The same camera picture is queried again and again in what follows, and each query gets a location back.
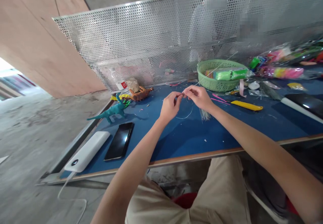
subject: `plastic bottle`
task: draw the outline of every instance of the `plastic bottle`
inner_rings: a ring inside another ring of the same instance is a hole
[[[112,67],[110,68],[111,77],[114,83],[117,85],[118,89],[121,91],[121,94],[128,94],[131,96],[131,93],[128,89],[128,86],[121,75]]]

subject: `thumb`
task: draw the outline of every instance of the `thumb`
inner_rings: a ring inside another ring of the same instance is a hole
[[[184,94],[185,94],[187,97],[191,98],[193,101],[196,99],[195,94],[193,94],[193,93],[192,93],[192,91],[190,91],[190,90],[184,90]]]
[[[176,105],[175,105],[175,107],[177,108],[177,109],[179,109],[179,105],[181,104],[181,102],[182,102],[182,98],[183,98],[183,95],[180,95],[180,96],[178,96],[178,98],[177,98],[177,100],[176,100]]]

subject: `brown toy dinosaur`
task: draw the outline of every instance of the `brown toy dinosaur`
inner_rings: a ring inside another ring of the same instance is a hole
[[[140,92],[138,92],[138,93],[134,93],[131,89],[129,89],[130,93],[132,94],[132,96],[130,98],[133,101],[141,101],[141,100],[147,98],[149,95],[149,92],[154,90],[154,88],[145,89],[142,86],[139,86],[139,87],[140,87]]]

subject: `dinosaur tail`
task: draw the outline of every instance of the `dinosaur tail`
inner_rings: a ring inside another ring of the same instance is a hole
[[[88,118],[88,119],[86,119],[86,120],[94,120],[94,119],[102,119],[102,118],[104,118],[103,113],[102,113],[102,114],[100,114],[100,115],[98,115],[98,116],[94,116],[94,117],[92,117],[92,118]]]

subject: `smartphone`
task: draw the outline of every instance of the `smartphone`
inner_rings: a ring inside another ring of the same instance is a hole
[[[289,100],[298,104],[302,108],[308,110],[317,117],[323,119],[323,101],[319,100],[309,94],[287,94],[285,96]]]
[[[104,157],[105,161],[118,159],[125,156],[129,145],[133,126],[134,123],[132,122],[119,125],[117,133],[112,139],[111,145],[107,151],[107,154]]]

